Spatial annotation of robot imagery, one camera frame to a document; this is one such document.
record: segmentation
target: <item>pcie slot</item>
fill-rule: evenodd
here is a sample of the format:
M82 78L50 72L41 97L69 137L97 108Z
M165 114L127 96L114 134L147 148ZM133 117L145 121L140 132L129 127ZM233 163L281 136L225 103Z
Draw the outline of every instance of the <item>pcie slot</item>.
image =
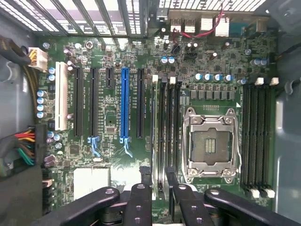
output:
M163 77L160 83L159 109L158 109L158 190L163 191L164 169L164 125L165 125L165 88L167 78Z
M82 68L75 68L74 73L74 136L82 136L83 135L83 102L84 102L84 95L83 95L83 84L84 84L84 77L83 77L83 69Z
M250 116L250 149L249 149L249 175L248 175L248 184L255 184L255 175L256 175L256 142L257 142L257 121L258 121L258 89L254 88L251 90L251 116Z
M173 154L174 161L173 166L175 168L176 175L179 172L179 129L180 129L180 88L182 82L178 81L174 88L174 137L173 137Z
M138 69L137 74L137 138L143 138L144 126L144 69Z
M166 107L166 167L171 165L172 143L172 115L173 115L173 92L174 85L167 84L167 107Z
M68 66L55 63L55 130L67 129Z
M90 136L98 134L98 68L91 68L90 81Z
M129 70L121 69L120 143L128 139Z
M249 177L249 152L250 152L250 112L251 112L251 89L249 85L244 85L243 95L243 131L242 131L242 172L241 186L245 188Z
M111 67L105 69L105 86L107 89L114 88L114 69Z

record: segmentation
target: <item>black ram slot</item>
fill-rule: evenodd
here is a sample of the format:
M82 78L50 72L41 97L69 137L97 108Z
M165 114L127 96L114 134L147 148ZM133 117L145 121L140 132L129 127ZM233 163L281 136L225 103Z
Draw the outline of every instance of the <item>black ram slot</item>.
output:
M249 175L249 152L250 152L250 113L251 113L251 89L249 85L244 85L243 96L243 126L242 126L242 167L241 167L241 187L247 186Z
M257 113L257 145L256 145L256 185L261 186L263 174L263 133L265 124L266 99L264 89L258 90L258 113Z
M90 81L90 136L98 134L98 68L91 68Z
M173 154L174 161L173 166L175 168L175 173L178 175L179 172L179 130L180 130L180 89L182 85L182 80L179 80L174 89L174 137L173 137Z
M144 127L144 69L138 69L137 77L137 138L143 138Z
M250 150L249 150L249 175L248 184L253 186L255 184L256 175L256 142L257 142L257 112L258 112L258 89L253 88L251 91L251 117L250 117Z
M173 115L173 92L174 85L167 84L167 107L166 107L166 167L171 166L171 142L172 142L172 115Z
M107 89L114 88L114 69L112 67L105 69L105 86Z
M74 136L83 135L83 102L84 102L84 76L82 68L75 68L74 81Z
M159 93L158 109L158 190L163 192L164 169L164 125L165 125L165 88L166 78L162 78Z

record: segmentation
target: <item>ram slot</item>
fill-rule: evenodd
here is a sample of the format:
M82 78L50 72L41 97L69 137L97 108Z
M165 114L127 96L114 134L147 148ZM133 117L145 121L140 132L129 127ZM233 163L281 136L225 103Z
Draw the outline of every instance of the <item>ram slot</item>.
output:
M128 138L129 71L121 69L120 143Z
M143 138L144 126L144 69L138 69L137 75L137 138Z
M98 68L91 68L90 81L90 136L98 134Z
M159 93L158 109L158 189L163 191L163 169L164 169L164 125L165 125L165 88L166 78L162 78Z
M84 102L84 77L83 69L75 68L74 76L74 136L83 135L83 102Z
M263 174L263 133L265 124L266 99L263 87L258 90L258 123L257 123L257 145L256 145L256 185L261 186Z
M269 185L269 158L270 158L270 116L271 116L271 107L272 107L272 90L271 88L265 89L265 99L266 99L266 107L264 114L266 115L266 120L264 123L264 148L263 148L263 175L262 175L262 184L265 186Z
M171 165L172 144L172 115L173 115L173 92L174 85L167 84L167 107L166 107L166 167Z
M249 177L251 88L250 85L244 85L243 89L242 167L240 185L242 188L246 188Z
M175 173L178 175L179 172L179 130L180 130L180 89L182 82L178 81L174 88L174 137L173 137L173 166L175 168Z
M258 88L252 88L251 90L251 117L250 117L250 150L249 150L249 177L248 185L253 186L255 184L255 171L256 171L256 142L257 142L257 123L258 123Z

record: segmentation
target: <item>electrolytic capacitor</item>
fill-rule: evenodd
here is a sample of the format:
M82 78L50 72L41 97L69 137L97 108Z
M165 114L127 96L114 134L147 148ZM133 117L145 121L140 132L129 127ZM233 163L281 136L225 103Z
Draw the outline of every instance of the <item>electrolytic capacitor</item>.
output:
M224 81L225 81L225 82L230 82L230 81L232 81L232 75L227 74L227 75L224 77Z
M37 103L38 103L39 105L43 105L43 104L47 103L47 99L42 98L42 97L39 97L39 98L37 99Z
M62 138L63 138L62 134L55 134L54 137L53 137L53 139L54 139L55 141L59 141L59 140L61 140Z
M167 57L165 57L165 56L162 57L161 60L160 60L160 62L161 62L161 64L166 65L168 63Z
M198 44L197 44L197 43L194 43L194 44L191 46L191 51L196 50L197 47L198 47Z
M216 75L214 75L214 76L213 76L213 80L214 80L214 81L220 81L220 80L222 80L222 75L221 75L221 74L216 74Z
M37 118L38 119L44 119L47 117L47 113L46 112L37 112Z
M213 53L211 54L211 56L209 57L209 60L214 60L217 57L217 53Z
M225 50L225 49L227 49L227 48L229 48L230 47L230 42L225 42L224 43L224 45L222 46L222 50Z
M167 50L168 45L169 45L169 40L166 39L165 42L164 42L164 44L163 44L163 49L164 49L164 50Z
M174 62L175 62L174 57L170 56L170 57L168 58L168 63L172 65L172 64L174 64Z
M37 106L37 110L38 110L39 112L44 112L44 111L47 110L47 107L46 107L46 105L38 105L38 106Z
M74 68L76 67L75 64L72 63L71 60L68 60L68 61L67 61L67 65L68 65L68 66L71 66L71 67L74 67Z
M38 90L37 92L38 97L47 97L47 92L43 90Z
M50 74L50 75L48 76L48 80L49 80L49 81L55 81L55 75Z
M67 56L71 57L72 56L72 52L66 48L63 49L64 54L66 54Z
M212 77L211 74L205 74L204 77L203 77L203 80L204 81L209 81L211 79L211 77Z
M188 51L188 50L190 50L191 47L192 47L192 44L187 43L187 45L185 46L185 50Z

